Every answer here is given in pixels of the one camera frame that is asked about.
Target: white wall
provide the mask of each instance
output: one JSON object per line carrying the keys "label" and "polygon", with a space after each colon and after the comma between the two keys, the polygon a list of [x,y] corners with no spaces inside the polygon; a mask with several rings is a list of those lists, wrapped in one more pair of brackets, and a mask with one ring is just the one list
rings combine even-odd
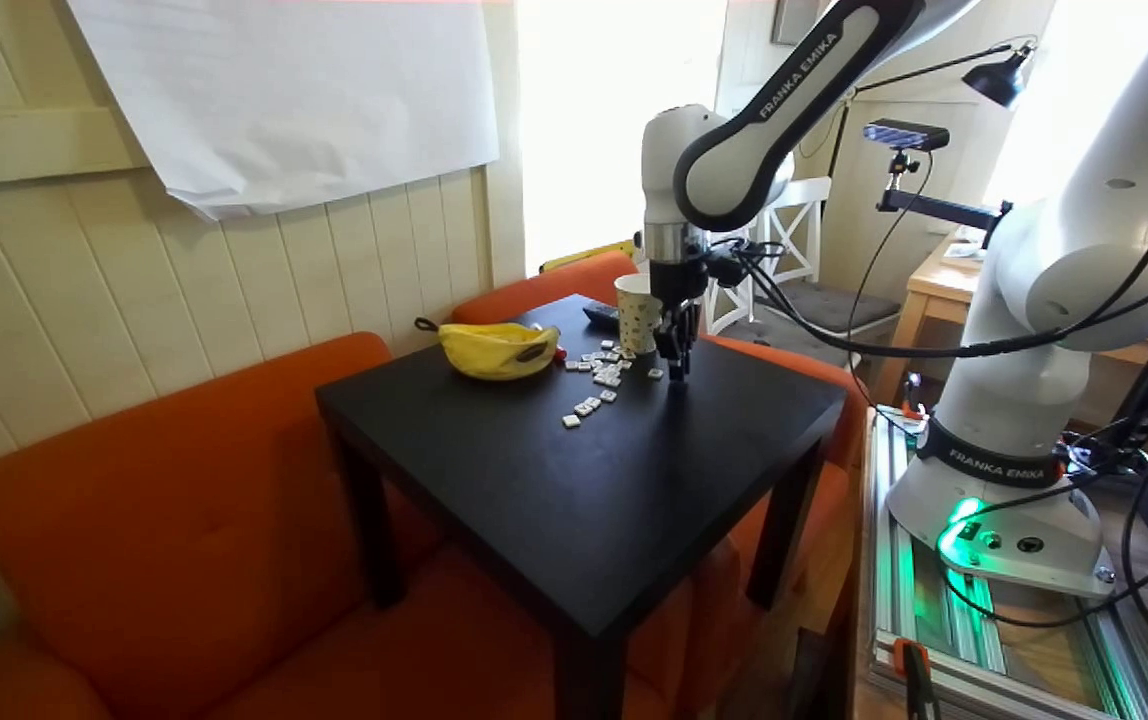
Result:
{"label": "white wall", "polygon": [[201,224],[119,134],[62,0],[0,0],[0,453],[350,326],[413,349],[413,314],[513,277],[513,3],[488,41],[495,167]]}

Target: yellow banana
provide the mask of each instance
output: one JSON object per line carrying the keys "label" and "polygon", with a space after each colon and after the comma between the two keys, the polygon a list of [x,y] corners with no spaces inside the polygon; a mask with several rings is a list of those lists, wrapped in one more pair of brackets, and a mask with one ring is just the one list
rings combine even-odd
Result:
{"label": "yellow banana", "polygon": [[560,331],[530,325],[441,325],[444,356],[474,378],[520,378],[552,364]]}

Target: camera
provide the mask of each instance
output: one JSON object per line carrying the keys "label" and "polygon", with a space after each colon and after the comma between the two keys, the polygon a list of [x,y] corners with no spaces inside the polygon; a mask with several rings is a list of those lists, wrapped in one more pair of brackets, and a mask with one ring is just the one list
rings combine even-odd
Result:
{"label": "camera", "polygon": [[865,138],[888,144],[888,147],[901,147],[901,152],[937,152],[937,147],[947,144],[947,128],[906,125],[906,121],[871,121],[865,128]]}

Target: white sheet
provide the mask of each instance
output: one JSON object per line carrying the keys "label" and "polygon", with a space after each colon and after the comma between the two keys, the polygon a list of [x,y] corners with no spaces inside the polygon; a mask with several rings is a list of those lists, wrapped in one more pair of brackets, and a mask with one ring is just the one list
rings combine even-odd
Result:
{"label": "white sheet", "polygon": [[67,0],[168,191],[206,218],[495,160],[474,0]]}

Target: sunlight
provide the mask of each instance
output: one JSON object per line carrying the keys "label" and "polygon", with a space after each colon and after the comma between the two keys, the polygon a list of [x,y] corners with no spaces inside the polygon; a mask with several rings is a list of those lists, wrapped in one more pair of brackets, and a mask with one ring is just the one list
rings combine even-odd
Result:
{"label": "sunlight", "polygon": [[642,224],[642,125],[711,104],[721,45],[721,0],[520,3],[527,271]]}
{"label": "sunlight", "polygon": [[1059,0],[989,194],[1056,194],[1087,160],[1144,58],[1148,0]]}

